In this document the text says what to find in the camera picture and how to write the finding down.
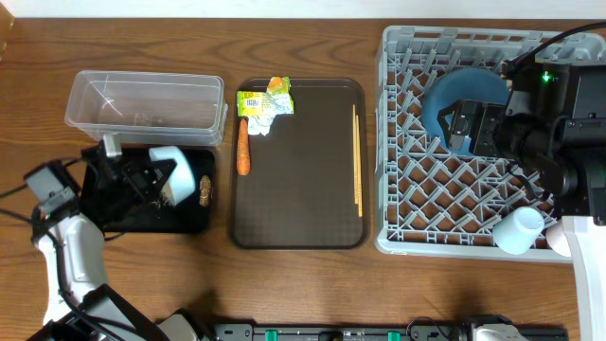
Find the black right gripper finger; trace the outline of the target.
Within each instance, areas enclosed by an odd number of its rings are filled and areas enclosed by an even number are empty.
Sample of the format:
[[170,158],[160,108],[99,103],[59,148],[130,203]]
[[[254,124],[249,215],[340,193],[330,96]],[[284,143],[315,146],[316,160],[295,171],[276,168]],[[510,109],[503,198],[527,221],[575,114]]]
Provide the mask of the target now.
[[462,147],[462,137],[455,131],[456,117],[453,113],[439,114],[438,124],[443,132],[443,140],[451,151],[459,151]]
[[439,109],[437,113],[437,122],[439,124],[456,124],[465,118],[464,99],[456,100],[450,105]]

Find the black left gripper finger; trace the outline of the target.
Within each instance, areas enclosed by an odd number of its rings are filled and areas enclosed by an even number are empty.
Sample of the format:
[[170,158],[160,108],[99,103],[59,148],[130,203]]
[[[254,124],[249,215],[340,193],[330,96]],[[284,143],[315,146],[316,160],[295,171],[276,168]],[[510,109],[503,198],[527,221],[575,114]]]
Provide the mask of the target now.
[[165,187],[167,179],[148,179],[136,177],[134,179],[134,188],[137,196],[143,204],[152,204],[157,208],[161,206],[170,206],[170,199]]
[[176,162],[173,159],[135,159],[127,164],[127,180],[133,183],[160,183],[167,181],[175,168]]

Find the dark blue plate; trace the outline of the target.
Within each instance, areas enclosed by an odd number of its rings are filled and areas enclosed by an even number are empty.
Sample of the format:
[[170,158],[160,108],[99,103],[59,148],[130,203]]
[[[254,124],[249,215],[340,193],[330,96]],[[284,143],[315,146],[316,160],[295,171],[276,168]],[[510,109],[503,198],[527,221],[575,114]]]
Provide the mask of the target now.
[[438,112],[460,99],[506,104],[509,90],[497,74],[481,68],[461,68],[444,74],[424,92],[421,106],[422,126],[430,138],[438,137],[444,150],[464,156],[470,153],[471,139],[466,137],[461,150],[450,149],[439,126]]

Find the light blue bowl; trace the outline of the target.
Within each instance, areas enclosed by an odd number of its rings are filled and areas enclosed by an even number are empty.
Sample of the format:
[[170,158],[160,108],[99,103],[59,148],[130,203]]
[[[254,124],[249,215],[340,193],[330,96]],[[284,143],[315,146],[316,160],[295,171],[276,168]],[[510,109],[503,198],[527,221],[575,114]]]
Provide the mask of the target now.
[[151,161],[173,160],[176,167],[162,188],[162,195],[171,206],[178,206],[196,189],[193,172],[183,152],[176,146],[149,149]]

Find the light blue cup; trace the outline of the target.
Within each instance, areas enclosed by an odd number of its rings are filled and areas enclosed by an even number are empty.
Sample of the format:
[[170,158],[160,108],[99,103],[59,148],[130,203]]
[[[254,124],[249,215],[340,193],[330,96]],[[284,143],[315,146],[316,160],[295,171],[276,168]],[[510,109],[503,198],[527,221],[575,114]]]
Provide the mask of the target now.
[[513,210],[492,229],[494,243],[511,255],[528,251],[544,230],[544,217],[539,210],[522,206]]

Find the pink cup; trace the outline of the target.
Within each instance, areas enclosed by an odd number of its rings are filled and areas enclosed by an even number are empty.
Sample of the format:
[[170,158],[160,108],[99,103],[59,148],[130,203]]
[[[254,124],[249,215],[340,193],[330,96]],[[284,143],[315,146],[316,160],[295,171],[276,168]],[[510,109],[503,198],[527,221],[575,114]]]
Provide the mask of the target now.
[[565,236],[562,220],[557,221],[545,230],[548,246],[557,254],[570,258],[571,251]]

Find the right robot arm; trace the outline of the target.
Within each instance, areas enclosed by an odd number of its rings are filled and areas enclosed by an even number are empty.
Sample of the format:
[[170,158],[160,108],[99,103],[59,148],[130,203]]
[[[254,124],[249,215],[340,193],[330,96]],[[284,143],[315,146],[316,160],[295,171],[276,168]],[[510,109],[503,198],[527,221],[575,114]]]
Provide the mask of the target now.
[[504,78],[456,70],[431,86],[422,119],[451,153],[539,173],[571,251],[581,337],[604,339],[604,65],[531,63]]

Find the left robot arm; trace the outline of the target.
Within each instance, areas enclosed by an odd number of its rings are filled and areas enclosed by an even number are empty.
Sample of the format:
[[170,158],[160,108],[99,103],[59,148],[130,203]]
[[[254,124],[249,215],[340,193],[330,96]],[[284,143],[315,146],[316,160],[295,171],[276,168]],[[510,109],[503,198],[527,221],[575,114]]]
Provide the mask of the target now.
[[25,177],[40,203],[28,222],[44,255],[48,304],[36,340],[203,340],[185,310],[154,323],[109,284],[105,244],[125,233],[197,233],[208,223],[214,157],[178,147],[85,149],[84,183],[54,160]]

